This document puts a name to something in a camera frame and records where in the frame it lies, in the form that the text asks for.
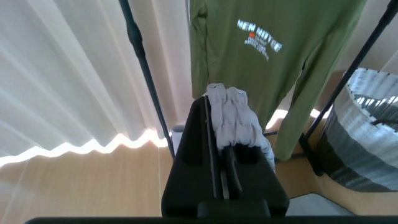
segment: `metal pole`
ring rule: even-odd
[[[122,8],[122,11],[123,11],[124,18],[126,20],[127,34],[129,36],[130,43],[134,47],[134,51],[136,52],[136,55],[138,57],[142,72],[145,77],[145,81],[146,81],[148,89],[149,89],[150,97],[152,98],[152,101],[154,102],[156,113],[157,113],[157,116],[160,121],[160,125],[162,126],[164,136],[167,140],[167,144],[169,145],[170,153],[174,159],[173,142],[169,136],[169,130],[167,129],[167,125],[166,125],[165,119],[163,117],[162,108],[160,107],[159,99],[157,97],[155,84],[152,79],[152,76],[150,75],[148,62],[145,57],[144,46],[142,44],[141,32],[132,16],[129,1],[128,0],[119,0],[119,3]]]
[[[321,110],[319,116],[315,119],[315,121],[312,123],[310,129],[305,134],[305,137],[307,139],[314,132],[315,128],[317,128],[319,122],[323,118],[323,115],[325,115],[325,113],[330,109],[333,102],[335,101],[335,99],[337,98],[337,96],[339,95],[341,90],[344,88],[344,86],[348,82],[349,78],[351,78],[351,76],[353,75],[355,70],[358,68],[359,64],[362,62],[363,58],[365,58],[366,54],[369,52],[370,48],[373,46],[375,41],[377,41],[377,38],[380,36],[380,34],[383,32],[383,30],[388,26],[388,24],[391,22],[391,20],[397,14],[397,11],[398,11],[398,0],[391,0],[387,6],[387,10],[384,12],[383,16],[380,19],[379,24],[373,30],[369,39],[366,41],[365,45],[363,45],[361,51],[356,56],[353,63],[349,66],[347,72],[344,74],[343,78],[337,85],[336,89],[331,94],[331,96],[328,100],[328,103]]]

